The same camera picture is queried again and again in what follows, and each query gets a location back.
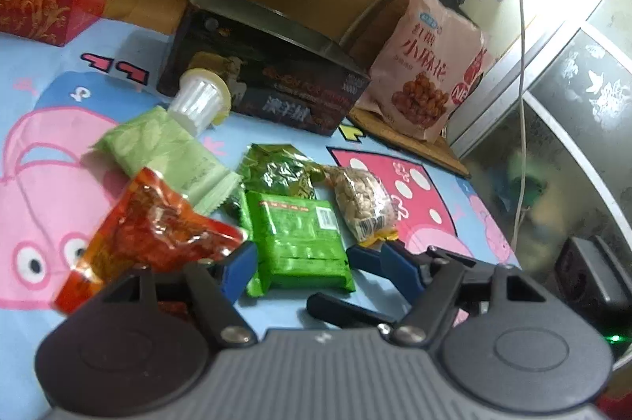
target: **barcode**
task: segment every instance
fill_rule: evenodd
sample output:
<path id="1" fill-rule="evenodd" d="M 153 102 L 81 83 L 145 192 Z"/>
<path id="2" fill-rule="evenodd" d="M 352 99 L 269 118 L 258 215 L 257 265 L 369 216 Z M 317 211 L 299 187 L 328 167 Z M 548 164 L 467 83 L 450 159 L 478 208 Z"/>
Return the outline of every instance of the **barcode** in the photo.
<path id="1" fill-rule="evenodd" d="M 380 215 L 379 217 L 364 218 L 358 222 L 358 235 L 359 241 L 368 239 L 376 231 L 384 228 L 386 224 L 386 217 Z"/>
<path id="2" fill-rule="evenodd" d="M 316 215 L 318 216 L 318 225 L 320 225 L 320 229 L 338 229 L 336 214 L 329 208 L 316 206 Z"/>

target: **white plastic cup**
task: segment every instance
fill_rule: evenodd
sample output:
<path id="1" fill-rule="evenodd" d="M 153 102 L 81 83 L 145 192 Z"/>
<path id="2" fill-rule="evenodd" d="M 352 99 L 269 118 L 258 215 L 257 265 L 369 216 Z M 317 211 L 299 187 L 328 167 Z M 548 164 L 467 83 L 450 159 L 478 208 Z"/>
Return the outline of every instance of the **white plastic cup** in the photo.
<path id="1" fill-rule="evenodd" d="M 231 110 L 231 93 L 213 71 L 196 67 L 180 77 L 180 90 L 168 112 L 191 135 L 221 124 Z"/>

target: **red snack bag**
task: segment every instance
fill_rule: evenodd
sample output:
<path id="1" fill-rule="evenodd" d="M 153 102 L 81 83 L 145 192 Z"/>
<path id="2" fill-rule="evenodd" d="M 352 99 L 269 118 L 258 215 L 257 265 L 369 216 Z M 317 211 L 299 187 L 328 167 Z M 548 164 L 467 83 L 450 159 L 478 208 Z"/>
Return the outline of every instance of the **red snack bag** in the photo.
<path id="1" fill-rule="evenodd" d="M 195 213 L 151 169 L 142 169 L 77 261 L 55 306 L 69 314 L 135 263 L 156 272 L 229 255 L 246 239 L 241 228 Z"/>
<path id="2" fill-rule="evenodd" d="M 368 94 L 393 129 L 433 142 L 492 61 L 466 18 L 438 0 L 410 0 L 371 66 Z"/>

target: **cartoon eye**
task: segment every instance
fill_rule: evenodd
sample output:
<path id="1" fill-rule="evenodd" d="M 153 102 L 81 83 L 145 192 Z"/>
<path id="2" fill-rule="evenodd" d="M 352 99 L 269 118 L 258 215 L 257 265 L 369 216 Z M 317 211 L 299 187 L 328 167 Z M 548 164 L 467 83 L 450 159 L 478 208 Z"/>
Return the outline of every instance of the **cartoon eye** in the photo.
<path id="1" fill-rule="evenodd" d="M 22 246 L 15 254 L 15 264 L 18 275 L 26 283 L 37 285 L 46 277 L 46 260 L 34 246 Z"/>
<path id="2" fill-rule="evenodd" d="M 63 242 L 62 252 L 64 254 L 64 259 L 70 268 L 75 266 L 77 260 L 81 255 L 85 252 L 88 247 L 88 241 L 79 236 L 72 236 Z"/>

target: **blue gripper pad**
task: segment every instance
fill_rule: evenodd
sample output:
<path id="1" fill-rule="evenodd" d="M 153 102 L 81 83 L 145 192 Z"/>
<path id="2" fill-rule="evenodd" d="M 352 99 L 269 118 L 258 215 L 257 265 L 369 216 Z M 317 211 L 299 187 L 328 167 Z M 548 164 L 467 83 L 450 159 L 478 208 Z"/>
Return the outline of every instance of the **blue gripper pad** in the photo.
<path id="1" fill-rule="evenodd" d="M 388 243 L 382 245 L 380 263 L 384 276 L 412 304 L 424 290 L 419 276 L 419 266 L 406 259 Z"/>
<path id="2" fill-rule="evenodd" d="M 362 246 L 351 246 L 347 249 L 347 259 L 351 268 L 357 268 L 380 277 L 386 277 L 382 272 L 380 251 L 367 249 Z"/>
<path id="3" fill-rule="evenodd" d="M 244 242 L 221 265 L 223 270 L 220 288 L 224 297 L 233 304 L 257 270 L 257 245 L 254 242 Z"/>

